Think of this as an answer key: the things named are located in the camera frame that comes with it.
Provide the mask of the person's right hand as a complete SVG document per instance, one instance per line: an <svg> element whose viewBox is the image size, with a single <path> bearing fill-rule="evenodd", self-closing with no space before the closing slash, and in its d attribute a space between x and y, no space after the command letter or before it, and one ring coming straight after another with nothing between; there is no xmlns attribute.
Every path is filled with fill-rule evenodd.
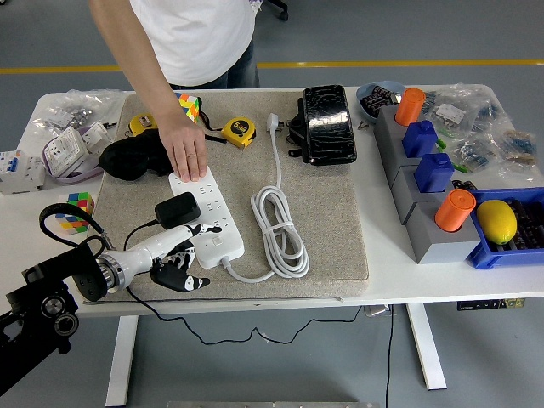
<svg viewBox="0 0 544 408"><path fill-rule="evenodd" d="M159 128L173 172L183 182L196 182L207 173L205 134L194 123Z"/></svg>

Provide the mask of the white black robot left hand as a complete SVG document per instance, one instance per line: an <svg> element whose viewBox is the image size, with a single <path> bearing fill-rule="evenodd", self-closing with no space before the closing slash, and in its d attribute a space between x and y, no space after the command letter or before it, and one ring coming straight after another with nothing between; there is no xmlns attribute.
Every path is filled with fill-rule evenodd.
<svg viewBox="0 0 544 408"><path fill-rule="evenodd" d="M195 258L194 236L219 233L220 227L208 224L181 225L154 235L131 249L109 252L115 260L120 289L127 288L138 273L150 272L160 286L177 292L192 292L210 284L208 278L188 274Z"/></svg>

